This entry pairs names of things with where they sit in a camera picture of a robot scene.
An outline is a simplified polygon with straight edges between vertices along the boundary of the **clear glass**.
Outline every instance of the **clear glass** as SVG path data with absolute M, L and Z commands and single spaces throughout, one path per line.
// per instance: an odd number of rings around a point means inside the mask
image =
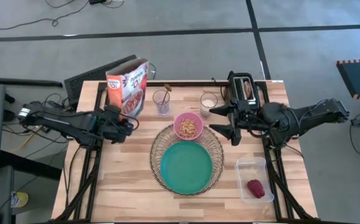
M 157 108 L 158 114 L 165 115 L 168 113 L 168 106 L 170 103 L 170 94 L 165 90 L 158 90 L 152 96 Z
M 210 117 L 210 109 L 216 107 L 217 96 L 213 93 L 205 93 L 200 97 L 200 114 L 206 118 Z

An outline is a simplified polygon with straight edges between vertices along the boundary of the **concrete floor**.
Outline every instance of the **concrete floor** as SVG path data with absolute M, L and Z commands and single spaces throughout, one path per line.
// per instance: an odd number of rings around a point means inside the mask
M 51 0 L 55 5 L 61 2 Z M 0 27 L 57 17 L 79 9 L 83 2 L 52 9 L 44 1 L 0 0 Z M 259 27 L 360 24 L 360 1 L 253 0 L 252 4 Z M 60 20 L 56 27 L 41 22 L 0 31 L 0 37 L 229 27 L 251 27 L 244 0 L 127 0 L 120 9 L 86 6 L 79 14 Z M 285 80 L 292 107 L 337 98 L 352 117 L 360 112 L 360 100 L 350 97 L 335 67 L 336 60 L 360 58 L 360 30 L 272 32 L 261 33 L 261 38 L 271 77 Z M 226 78 L 230 70 L 262 78 L 252 33 L 0 42 L 0 77 L 61 82 L 130 54 L 149 58 L 158 69 L 157 79 Z M 53 92 L 65 97 L 59 88 L 8 86 L 7 92 L 17 98 L 17 103 L 7 105 L 12 110 L 32 100 L 44 100 Z M 322 125 L 303 136 L 300 143 L 319 217 L 360 223 L 360 156 L 350 145 L 348 126 Z M 360 129 L 354 134 L 360 150 Z M 11 151 L 22 141 L 4 133 L 2 149 Z M 37 139 L 17 153 L 26 156 L 47 143 Z M 62 147 L 53 144 L 32 159 L 45 161 Z M 62 162 L 63 154 L 54 165 L 61 167 Z M 16 177 L 16 185 L 29 178 L 24 174 Z M 19 214 L 18 223 L 48 220 L 57 184 L 37 179 L 30 185 L 25 191 L 31 194 L 32 203 L 24 210 L 32 210 Z

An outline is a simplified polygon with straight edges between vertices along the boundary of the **teal plate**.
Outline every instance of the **teal plate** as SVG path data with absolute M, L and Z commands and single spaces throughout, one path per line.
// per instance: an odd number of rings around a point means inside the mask
M 182 141 L 170 146 L 160 162 L 166 185 L 179 194 L 195 194 L 205 188 L 213 173 L 213 163 L 203 146 Z

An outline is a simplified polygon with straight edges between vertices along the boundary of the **wooden tabletop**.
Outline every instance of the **wooden tabletop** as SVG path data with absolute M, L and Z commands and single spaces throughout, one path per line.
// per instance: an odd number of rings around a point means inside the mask
M 78 111 L 93 110 L 98 81 L 84 82 Z M 282 81 L 267 81 L 270 101 L 288 104 L 285 85 Z M 138 117 L 139 128 L 127 137 L 124 144 L 103 145 L 98 183 L 94 200 L 92 222 L 269 222 L 275 221 L 273 203 L 251 204 L 239 199 L 234 165 L 236 161 L 250 157 L 264 157 L 260 139 L 253 138 L 242 130 L 240 145 L 232 146 L 230 141 L 216 133 L 224 149 L 224 171 L 218 183 L 209 191 L 197 196 L 181 196 L 163 189 L 155 180 L 149 164 L 152 141 L 166 126 L 173 123 L 173 117 L 183 112 L 200 113 L 200 96 L 206 92 L 216 94 L 219 104 L 223 100 L 219 87 L 173 87 L 170 93 L 170 112 L 157 115 L 152 95 L 163 87 L 147 87 L 144 110 Z M 212 114 L 203 120 L 205 125 L 228 124 L 224 116 Z M 298 141 L 289 145 L 300 150 Z M 78 148 L 71 142 L 65 158 L 68 173 L 73 154 Z M 75 158 L 71 175 L 70 199 L 76 194 L 85 150 Z M 282 160 L 288 188 L 301 206 L 316 217 L 310 183 L 303 159 L 288 149 L 282 150 Z M 80 217 L 85 217 L 88 192 L 83 198 Z M 285 217 L 283 195 L 279 191 L 282 215 Z M 59 216 L 65 208 L 65 184 L 61 175 L 52 218 Z

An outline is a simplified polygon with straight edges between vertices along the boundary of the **wicker charger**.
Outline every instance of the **wicker charger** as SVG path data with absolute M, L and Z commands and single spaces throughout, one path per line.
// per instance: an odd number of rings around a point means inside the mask
M 173 125 L 170 125 L 161 130 L 160 133 L 158 133 L 150 149 L 150 168 L 152 169 L 156 180 L 162 187 L 176 194 L 180 193 L 173 191 L 165 184 L 162 178 L 162 174 L 160 173 L 160 162 L 165 151 L 170 146 L 180 141 L 182 141 L 182 139 L 180 139 L 174 133 Z M 197 139 L 195 139 L 194 142 L 203 146 L 209 153 L 211 161 L 213 163 L 213 173 L 211 175 L 210 181 L 205 188 L 201 189 L 195 194 L 187 195 L 198 195 L 211 189 L 217 183 L 221 173 L 223 172 L 224 166 L 223 146 L 212 131 L 210 131 L 207 127 L 203 127 L 202 134 Z

